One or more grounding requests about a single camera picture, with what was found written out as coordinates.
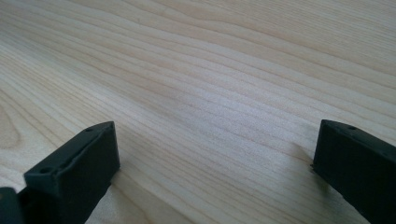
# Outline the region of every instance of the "wooden surface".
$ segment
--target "wooden surface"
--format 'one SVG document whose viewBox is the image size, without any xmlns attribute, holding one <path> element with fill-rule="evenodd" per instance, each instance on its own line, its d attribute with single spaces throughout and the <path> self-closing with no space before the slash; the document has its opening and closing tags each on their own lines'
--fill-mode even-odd
<svg viewBox="0 0 396 224">
<path fill-rule="evenodd" d="M 87 223 L 367 223 L 309 165 L 322 119 L 396 145 L 395 75 L 390 0 L 1 1 L 0 186 L 114 120 Z"/>
</svg>

